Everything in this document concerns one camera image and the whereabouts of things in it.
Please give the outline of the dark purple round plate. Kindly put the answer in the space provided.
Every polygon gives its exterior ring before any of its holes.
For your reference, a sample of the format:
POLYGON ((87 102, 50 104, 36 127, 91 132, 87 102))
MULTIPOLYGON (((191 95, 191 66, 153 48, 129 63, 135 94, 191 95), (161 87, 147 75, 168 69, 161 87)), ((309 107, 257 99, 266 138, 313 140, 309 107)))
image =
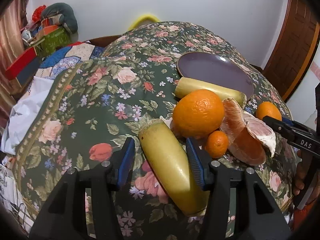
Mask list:
POLYGON ((215 54, 190 52, 177 62, 182 77, 188 77, 243 92, 249 99, 254 92, 253 83, 240 67, 231 60, 215 54))

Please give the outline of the pomelo piece with rind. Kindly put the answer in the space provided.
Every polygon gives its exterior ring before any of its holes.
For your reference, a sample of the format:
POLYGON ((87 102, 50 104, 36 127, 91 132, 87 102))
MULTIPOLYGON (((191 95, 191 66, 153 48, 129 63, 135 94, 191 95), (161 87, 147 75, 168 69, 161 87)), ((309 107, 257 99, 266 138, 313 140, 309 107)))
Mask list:
POLYGON ((245 128, 228 149, 237 159, 251 166, 259 166, 266 161, 264 148, 275 153, 276 136, 263 121, 243 112, 245 128))

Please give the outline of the green gift box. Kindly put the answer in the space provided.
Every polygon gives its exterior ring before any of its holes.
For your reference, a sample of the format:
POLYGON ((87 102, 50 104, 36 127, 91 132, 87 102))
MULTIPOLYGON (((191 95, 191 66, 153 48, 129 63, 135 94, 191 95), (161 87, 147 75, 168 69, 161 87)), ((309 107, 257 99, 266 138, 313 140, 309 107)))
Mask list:
POLYGON ((64 27, 60 27, 44 36, 44 40, 39 45, 40 54, 42 57, 49 56, 69 44, 71 44, 69 32, 64 27))

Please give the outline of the large orange with sticker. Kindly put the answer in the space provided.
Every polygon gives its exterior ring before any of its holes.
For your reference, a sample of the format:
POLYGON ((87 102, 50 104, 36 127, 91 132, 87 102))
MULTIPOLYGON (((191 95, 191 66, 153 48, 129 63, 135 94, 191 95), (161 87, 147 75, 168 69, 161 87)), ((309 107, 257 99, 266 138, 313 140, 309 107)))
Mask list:
POLYGON ((225 116, 222 100, 209 90, 183 97, 172 113, 172 129, 184 138, 203 138, 220 127, 225 116))

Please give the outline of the medium orange tangerine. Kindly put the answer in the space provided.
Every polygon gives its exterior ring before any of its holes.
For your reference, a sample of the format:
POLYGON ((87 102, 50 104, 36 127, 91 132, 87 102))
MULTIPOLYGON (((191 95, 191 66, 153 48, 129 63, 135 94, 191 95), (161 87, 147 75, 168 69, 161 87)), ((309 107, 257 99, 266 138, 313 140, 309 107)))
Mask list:
POLYGON ((277 119, 279 121, 282 120, 282 116, 281 116, 279 109, 277 109, 277 107, 273 103, 268 102, 268 101, 262 102, 257 107, 257 110, 255 112, 255 117, 260 120, 263 120, 263 118, 265 116, 270 116, 270 117, 277 119))

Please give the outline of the small mandarin orange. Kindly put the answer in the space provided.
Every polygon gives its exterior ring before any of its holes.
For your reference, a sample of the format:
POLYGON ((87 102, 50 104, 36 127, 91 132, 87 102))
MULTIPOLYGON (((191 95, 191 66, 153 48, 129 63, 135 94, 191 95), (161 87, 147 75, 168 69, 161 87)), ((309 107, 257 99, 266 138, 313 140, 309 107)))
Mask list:
POLYGON ((228 149, 228 137, 222 131, 214 131, 207 139, 204 149, 213 159, 221 158, 228 149))

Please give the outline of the peeled pomelo segment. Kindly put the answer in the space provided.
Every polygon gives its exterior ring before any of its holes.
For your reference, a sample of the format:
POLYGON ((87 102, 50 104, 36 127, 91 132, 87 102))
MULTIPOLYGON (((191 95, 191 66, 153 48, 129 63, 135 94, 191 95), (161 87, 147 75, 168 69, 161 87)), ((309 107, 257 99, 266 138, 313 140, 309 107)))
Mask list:
POLYGON ((228 142, 231 145, 246 127, 245 121, 240 105, 233 98, 226 98, 222 103, 225 110, 225 116, 220 129, 227 135, 228 142))

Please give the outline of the pink curtain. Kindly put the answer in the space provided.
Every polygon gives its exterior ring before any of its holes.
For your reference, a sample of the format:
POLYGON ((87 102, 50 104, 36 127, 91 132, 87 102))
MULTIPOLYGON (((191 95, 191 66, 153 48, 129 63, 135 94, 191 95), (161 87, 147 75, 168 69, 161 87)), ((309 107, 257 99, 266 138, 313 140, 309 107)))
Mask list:
POLYGON ((14 88, 5 71, 24 51, 21 29, 27 25, 28 1, 13 0, 1 16, 1 125, 7 121, 14 105, 10 96, 14 88))

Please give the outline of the grey stuffed plush toy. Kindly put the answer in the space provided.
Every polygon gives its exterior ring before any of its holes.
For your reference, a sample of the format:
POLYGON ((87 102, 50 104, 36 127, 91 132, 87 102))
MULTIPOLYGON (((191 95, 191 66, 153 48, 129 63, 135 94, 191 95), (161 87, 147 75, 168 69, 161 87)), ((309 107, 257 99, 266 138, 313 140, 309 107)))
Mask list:
POLYGON ((63 26, 70 34, 78 32, 78 23, 72 7, 66 3, 54 3, 41 12, 41 20, 49 19, 55 25, 63 26))

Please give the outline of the brown wooden door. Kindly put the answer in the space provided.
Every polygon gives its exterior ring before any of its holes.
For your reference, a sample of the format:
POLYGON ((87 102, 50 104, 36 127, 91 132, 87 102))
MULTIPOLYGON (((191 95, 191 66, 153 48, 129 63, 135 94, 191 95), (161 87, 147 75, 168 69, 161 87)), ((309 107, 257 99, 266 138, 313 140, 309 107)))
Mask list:
POLYGON ((319 44, 319 23, 302 0, 288 0, 284 22, 263 75, 284 101, 308 71, 319 44))

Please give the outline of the white crumpled cloth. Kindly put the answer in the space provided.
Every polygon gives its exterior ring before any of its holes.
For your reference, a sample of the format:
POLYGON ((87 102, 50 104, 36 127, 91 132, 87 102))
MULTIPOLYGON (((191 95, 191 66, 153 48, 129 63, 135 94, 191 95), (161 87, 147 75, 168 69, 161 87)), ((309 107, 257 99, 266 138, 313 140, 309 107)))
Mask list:
POLYGON ((37 117, 54 81, 34 77, 30 87, 22 98, 13 106, 9 121, 1 139, 1 151, 14 155, 15 148, 25 137, 31 124, 37 117))

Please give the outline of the blue patchwork quilt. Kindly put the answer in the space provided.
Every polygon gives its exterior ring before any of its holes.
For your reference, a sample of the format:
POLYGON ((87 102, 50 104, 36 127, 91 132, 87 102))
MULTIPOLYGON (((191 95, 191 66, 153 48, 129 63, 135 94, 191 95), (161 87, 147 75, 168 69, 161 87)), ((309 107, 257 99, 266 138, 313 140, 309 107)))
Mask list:
POLYGON ((40 64, 35 76, 54 80, 61 72, 74 67, 78 63, 90 59, 97 59, 104 47, 94 46, 91 43, 79 43, 72 46, 63 47, 40 64))

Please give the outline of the red flat box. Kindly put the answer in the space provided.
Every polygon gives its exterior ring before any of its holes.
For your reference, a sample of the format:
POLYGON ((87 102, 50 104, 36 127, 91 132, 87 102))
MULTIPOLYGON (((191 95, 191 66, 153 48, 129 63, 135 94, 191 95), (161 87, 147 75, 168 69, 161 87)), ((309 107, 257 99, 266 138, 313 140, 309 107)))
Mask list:
POLYGON ((18 74, 37 57, 34 47, 26 49, 5 71, 8 80, 13 80, 18 74))

